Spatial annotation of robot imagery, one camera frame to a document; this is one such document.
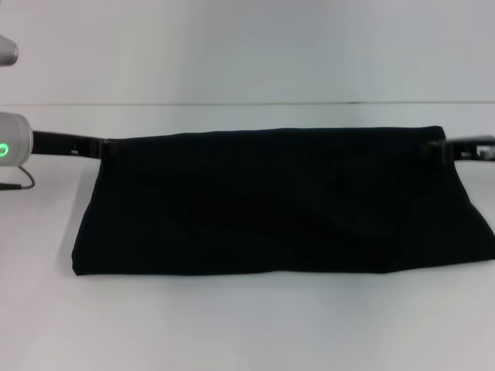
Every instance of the white wall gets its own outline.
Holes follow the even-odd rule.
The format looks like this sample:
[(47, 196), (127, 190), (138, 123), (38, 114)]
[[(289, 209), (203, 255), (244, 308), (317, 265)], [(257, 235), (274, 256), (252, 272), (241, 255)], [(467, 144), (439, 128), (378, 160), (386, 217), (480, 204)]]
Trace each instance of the white wall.
[[(113, 138), (495, 134), (494, 11), (486, 0), (3, 0), (0, 34), (21, 53), (0, 70), (0, 111), (37, 130)], [(75, 277), (70, 252), (98, 162), (33, 156), (26, 167), (32, 191), (0, 192), (1, 371), (495, 369), (492, 263)], [(458, 170), (495, 226), (495, 168)]]

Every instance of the black cloth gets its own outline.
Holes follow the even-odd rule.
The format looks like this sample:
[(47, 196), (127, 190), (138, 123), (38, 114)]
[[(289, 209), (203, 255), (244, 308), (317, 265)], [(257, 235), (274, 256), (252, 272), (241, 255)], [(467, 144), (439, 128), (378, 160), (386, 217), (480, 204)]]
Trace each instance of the black cloth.
[(441, 128), (109, 141), (73, 249), (82, 274), (373, 272), (495, 257)]

